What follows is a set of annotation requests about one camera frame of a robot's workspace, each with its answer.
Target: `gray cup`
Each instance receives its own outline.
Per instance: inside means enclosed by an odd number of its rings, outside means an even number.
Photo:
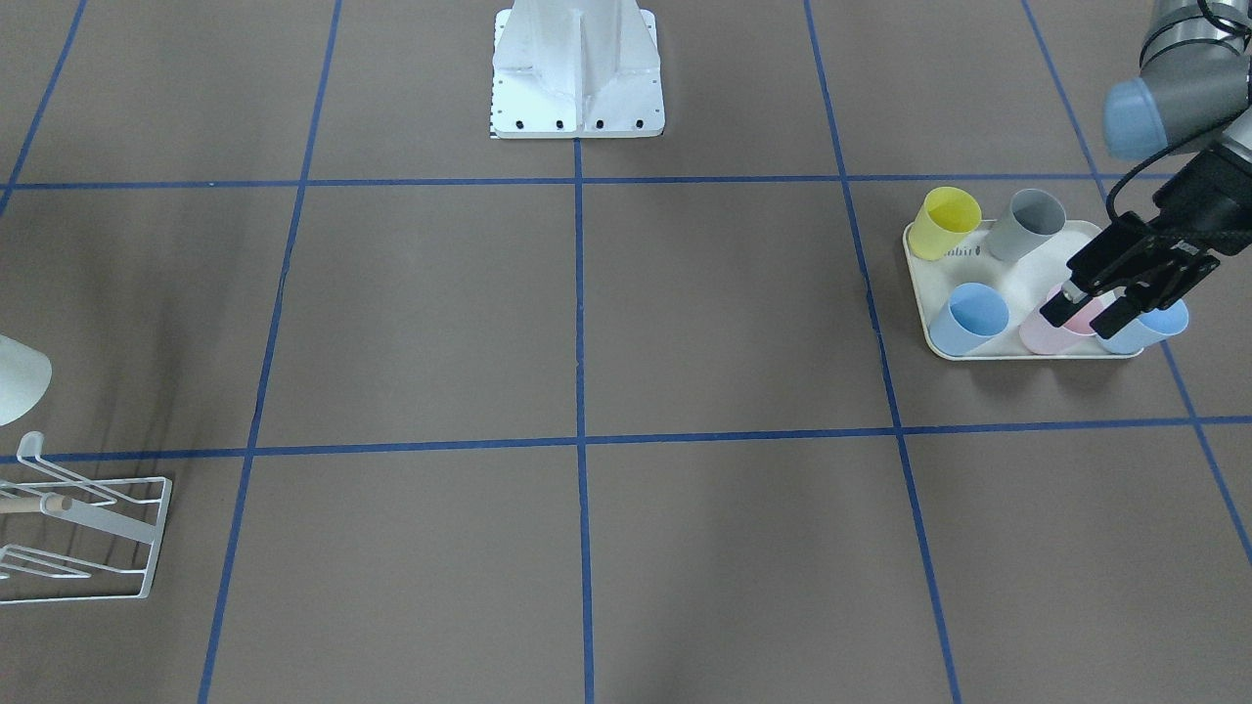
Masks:
[[[1017,262],[1065,227],[1065,207],[1047,190],[1018,190],[983,244],[992,257]]]

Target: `plastic cup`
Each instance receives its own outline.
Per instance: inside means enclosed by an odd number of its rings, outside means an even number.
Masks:
[[[926,193],[918,219],[909,228],[909,249],[934,262],[978,228],[983,209],[959,188],[942,185]]]
[[[53,363],[39,351],[0,334],[0,426],[35,407],[53,381]]]
[[[1187,304],[1178,301],[1164,311],[1148,311],[1131,321],[1117,334],[1108,339],[1097,337],[1104,349],[1113,355],[1133,355],[1149,344],[1168,339],[1187,329],[1191,312]]]
[[[983,244],[992,257],[1017,262],[1064,227],[1065,207],[1047,190],[1027,188],[1013,194]]]
[[[949,357],[962,357],[1008,326],[1009,307],[1003,296],[982,283],[963,283],[930,322],[930,343]]]
[[[1039,313],[1039,307],[1050,301],[1059,291],[1060,286],[1052,287],[1048,296],[1044,297],[1034,311],[1030,311],[1025,319],[1022,321],[1020,327],[1018,327],[1018,336],[1022,337],[1022,344],[1025,344],[1025,348],[1035,355],[1060,355],[1068,352],[1079,342],[1096,337],[1096,331],[1092,329],[1092,321],[1096,319],[1096,316],[1104,312],[1104,304],[1098,298],[1093,298],[1090,303],[1083,306],[1074,317],[1065,321],[1065,324],[1060,327],[1052,327],[1052,323]]]

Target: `white tray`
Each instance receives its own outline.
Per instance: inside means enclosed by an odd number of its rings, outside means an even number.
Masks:
[[[913,294],[918,301],[918,316],[921,318],[921,334],[926,338],[926,346],[935,355],[953,362],[987,362],[993,360],[1129,360],[1133,355],[1111,355],[1096,342],[1096,338],[1084,339],[1064,355],[1035,355],[1022,344],[1018,337],[1018,326],[1043,302],[1048,291],[1069,278],[1069,268],[1065,262],[1092,241],[1101,229],[1085,220],[1068,220],[1064,229],[1052,236],[1048,242],[1039,246],[1022,259],[1008,263],[992,257],[983,247],[983,238],[987,237],[993,220],[983,220],[978,229],[972,232],[960,244],[936,262],[928,262],[909,251],[909,228],[904,228],[904,258],[909,263],[909,277],[913,279]],[[953,357],[935,348],[930,341],[930,321],[943,309],[944,302],[952,291],[968,282],[985,283],[1004,297],[1009,306],[1009,327],[1004,332],[987,341],[973,353],[964,357]],[[1113,294],[1104,297],[1106,303],[1112,303]]]

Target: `white mounting plate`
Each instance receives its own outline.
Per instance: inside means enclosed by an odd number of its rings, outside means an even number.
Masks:
[[[512,10],[496,15],[495,45]],[[656,44],[656,15],[640,10]],[[665,130],[665,101],[660,73],[618,74],[590,96],[586,124],[577,124],[573,95],[545,89],[535,75],[493,71],[491,86],[492,139],[573,139],[657,137]],[[642,120],[644,127],[637,127]]]
[[[915,256],[909,249],[909,228],[904,228],[901,243],[904,258],[909,263],[909,277],[913,279],[913,294],[918,301],[918,316],[921,318],[921,334],[926,346],[935,355],[953,362],[987,362],[997,360],[1129,360],[1133,355],[1112,355],[1099,346],[1094,338],[1084,339],[1064,355],[1035,355],[1022,344],[1017,329],[1027,314],[1043,302],[1043,297],[1053,286],[1069,278],[1065,262],[1092,241],[1101,229],[1085,220],[1068,220],[1065,227],[1052,236],[1017,262],[1002,262],[992,257],[983,247],[983,239],[994,220],[983,223],[960,244],[952,248],[942,259],[929,262]],[[943,309],[952,291],[968,282],[985,283],[1004,297],[1009,306],[1009,327],[978,347],[973,355],[953,357],[940,352],[930,341],[930,321]],[[1111,303],[1112,293],[1102,299]]]

